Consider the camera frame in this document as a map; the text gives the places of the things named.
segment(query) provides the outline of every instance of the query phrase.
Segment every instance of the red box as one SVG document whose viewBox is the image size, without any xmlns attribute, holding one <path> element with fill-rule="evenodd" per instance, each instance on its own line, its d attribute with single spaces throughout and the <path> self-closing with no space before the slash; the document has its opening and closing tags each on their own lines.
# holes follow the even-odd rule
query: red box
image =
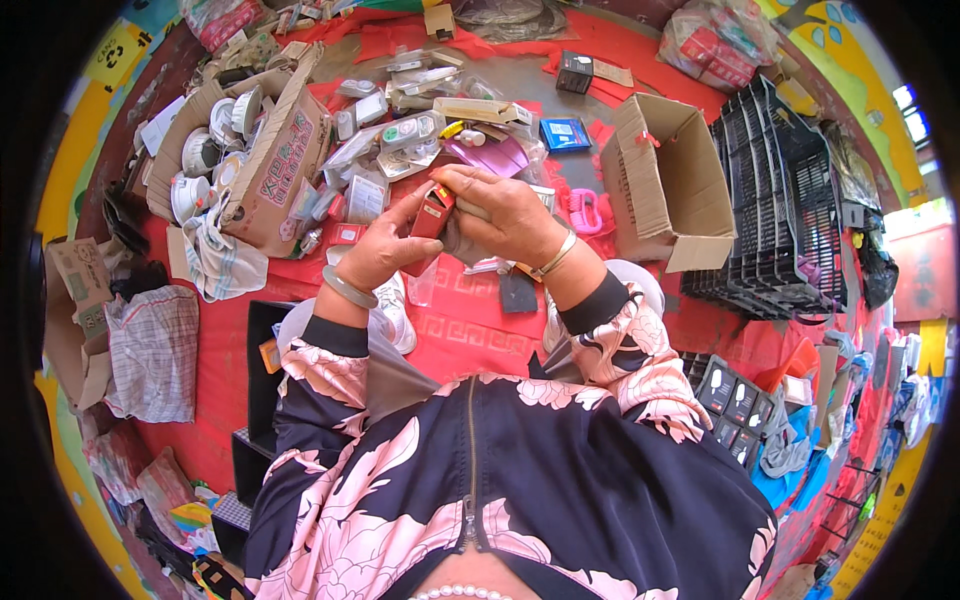
<svg viewBox="0 0 960 600">
<path fill-rule="evenodd" d="M 343 221 L 346 216 L 347 199 L 344 198 L 343 194 L 337 194 L 333 202 L 330 203 L 330 208 L 326 210 L 326 218 L 334 221 Z"/>
<path fill-rule="evenodd" d="M 440 234 L 446 227 L 446 220 L 450 218 L 450 212 L 456 199 L 448 189 L 437 183 L 423 197 L 420 204 L 420 210 L 417 212 L 417 218 L 414 220 L 414 226 L 410 229 L 410 235 L 414 237 L 440 237 Z M 415 263 L 411 263 L 401 269 L 403 273 L 414 277 L 420 276 L 426 271 L 426 268 L 437 260 L 437 257 L 424 258 Z"/>
<path fill-rule="evenodd" d="M 353 225 L 350 223 L 338 223 L 333 228 L 333 237 L 330 238 L 330 245 L 337 244 L 356 244 L 360 237 L 367 232 L 366 225 Z"/>
</svg>

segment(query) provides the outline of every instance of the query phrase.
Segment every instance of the finger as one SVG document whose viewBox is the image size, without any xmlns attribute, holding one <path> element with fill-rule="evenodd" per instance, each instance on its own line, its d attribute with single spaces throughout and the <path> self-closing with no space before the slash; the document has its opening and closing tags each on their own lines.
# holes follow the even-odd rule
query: finger
<svg viewBox="0 0 960 600">
<path fill-rule="evenodd" d="M 472 177 L 475 180 L 480 180 L 484 183 L 489 183 L 490 185 L 493 185 L 494 183 L 497 183 L 498 181 L 501 181 L 504 179 L 499 175 L 495 173 L 491 173 L 486 169 L 481 169 L 479 167 L 474 167 L 467 164 L 445 164 L 444 166 L 437 169 L 436 172 L 439 173 L 442 170 L 456 171 L 457 173 L 465 177 Z"/>
<path fill-rule="evenodd" d="M 393 244 L 392 256 L 396 266 L 402 267 L 430 256 L 436 256 L 444 249 L 444 243 L 429 237 L 405 237 Z"/>
<path fill-rule="evenodd" d="M 500 229 L 462 210 L 455 210 L 453 214 L 461 235 L 473 240 L 484 250 L 495 252 L 494 249 L 503 244 L 504 234 Z"/>
<path fill-rule="evenodd" d="M 434 185 L 436 185 L 436 182 L 428 180 L 412 193 L 407 194 L 388 208 L 380 218 L 384 223 L 394 225 L 397 228 L 406 225 L 407 221 L 417 216 L 417 211 L 420 210 L 420 204 L 423 202 L 423 196 L 425 196 L 427 191 Z"/>
<path fill-rule="evenodd" d="M 491 183 L 487 183 L 475 177 L 464 175 L 460 169 L 453 168 L 454 165 L 442 167 L 433 173 L 433 179 L 456 196 L 461 196 L 464 200 L 470 201 L 478 206 L 490 210 L 499 206 L 499 197 Z"/>
</svg>

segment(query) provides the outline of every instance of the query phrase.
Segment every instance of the hand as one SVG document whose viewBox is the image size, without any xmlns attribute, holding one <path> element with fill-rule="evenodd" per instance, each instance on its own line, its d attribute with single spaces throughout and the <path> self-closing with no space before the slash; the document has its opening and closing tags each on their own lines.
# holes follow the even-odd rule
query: hand
<svg viewBox="0 0 960 600">
<path fill-rule="evenodd" d="M 444 165 L 431 177 L 491 214 L 488 223 L 462 210 L 453 212 L 460 231 L 484 250 L 540 268 L 564 244 L 566 228 L 550 216 L 537 193 L 523 181 L 462 164 Z"/>
<path fill-rule="evenodd" d="M 440 240 L 401 237 L 417 216 L 420 203 L 434 181 L 428 181 L 376 218 L 356 246 L 337 264 L 337 275 L 368 294 L 387 282 L 405 265 L 436 256 L 444 249 Z"/>
</svg>

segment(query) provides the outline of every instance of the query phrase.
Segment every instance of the stacked black crates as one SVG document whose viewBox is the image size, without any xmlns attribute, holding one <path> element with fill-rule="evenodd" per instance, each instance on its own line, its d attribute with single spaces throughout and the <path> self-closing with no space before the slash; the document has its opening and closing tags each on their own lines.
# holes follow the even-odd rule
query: stacked black crates
<svg viewBox="0 0 960 600">
<path fill-rule="evenodd" d="M 826 140 L 757 76 L 711 126 L 737 238 L 727 264 L 690 271 L 687 296 L 753 321 L 843 312 L 840 210 Z"/>
</svg>

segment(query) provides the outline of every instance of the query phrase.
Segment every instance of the blue cloth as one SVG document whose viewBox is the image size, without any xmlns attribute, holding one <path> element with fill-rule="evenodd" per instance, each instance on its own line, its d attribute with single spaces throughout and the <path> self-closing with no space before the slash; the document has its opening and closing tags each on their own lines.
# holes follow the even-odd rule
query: blue cloth
<svg viewBox="0 0 960 600">
<path fill-rule="evenodd" d="M 806 424 L 809 422 L 809 419 L 809 406 L 805 406 L 787 418 L 787 420 L 790 421 L 790 426 L 797 432 L 797 437 L 794 439 L 793 444 L 798 444 L 806 439 Z M 815 427 L 813 431 L 810 432 L 809 437 L 810 447 L 812 448 L 817 445 L 817 442 L 820 442 L 820 427 Z M 806 468 L 790 471 L 782 477 L 775 479 L 763 472 L 763 469 L 760 468 L 760 461 L 756 461 L 754 464 L 754 472 L 750 474 L 750 479 L 754 482 L 756 488 L 760 490 L 760 493 L 770 502 L 770 506 L 776 509 L 784 500 L 790 497 L 790 494 L 800 485 L 801 480 L 804 478 L 805 470 Z"/>
<path fill-rule="evenodd" d="M 810 459 L 810 466 L 807 468 L 806 481 L 800 488 L 800 493 L 794 498 L 790 505 L 795 511 L 805 511 L 810 505 L 810 501 L 817 497 L 820 490 L 824 488 L 827 482 L 827 471 L 830 470 L 830 458 L 825 450 L 814 450 L 813 458 Z"/>
</svg>

